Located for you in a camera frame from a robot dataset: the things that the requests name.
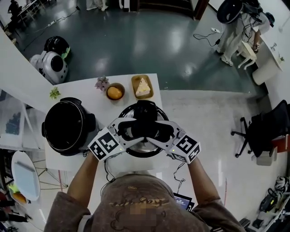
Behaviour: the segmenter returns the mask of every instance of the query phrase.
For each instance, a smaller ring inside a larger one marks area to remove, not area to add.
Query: small flower
[[[110,85],[109,79],[103,76],[103,77],[98,77],[95,87],[105,92],[109,85]]]

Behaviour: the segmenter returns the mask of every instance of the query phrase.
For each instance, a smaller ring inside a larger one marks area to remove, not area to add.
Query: power strip
[[[215,28],[213,28],[213,27],[211,28],[211,30],[212,30],[213,32],[215,32],[215,33],[221,33],[220,30],[215,29]]]

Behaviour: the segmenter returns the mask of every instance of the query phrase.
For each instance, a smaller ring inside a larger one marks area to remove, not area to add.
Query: white chair
[[[244,61],[242,63],[239,64],[239,66],[237,68],[240,68],[244,63],[246,63],[249,60],[251,60],[251,62],[249,62],[247,65],[245,65],[244,70],[246,70],[247,67],[252,65],[257,60],[257,56],[254,53],[254,51],[251,48],[251,46],[248,43],[245,43],[243,41],[242,41],[241,45],[238,48],[237,56],[239,56],[239,55],[242,55],[243,57],[245,57],[245,59],[244,59]]]

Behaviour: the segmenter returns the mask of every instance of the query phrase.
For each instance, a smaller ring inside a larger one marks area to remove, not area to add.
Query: office chair
[[[249,143],[250,150],[248,153],[254,152],[256,157],[259,157],[263,151],[271,151],[273,145],[271,141],[288,133],[290,128],[290,119],[288,114],[287,102],[281,101],[275,109],[269,113],[261,113],[251,118],[247,126],[246,119],[241,118],[244,123],[245,133],[232,131],[231,135],[239,135],[245,138],[242,149],[235,155],[238,158],[244,151],[247,143]]]

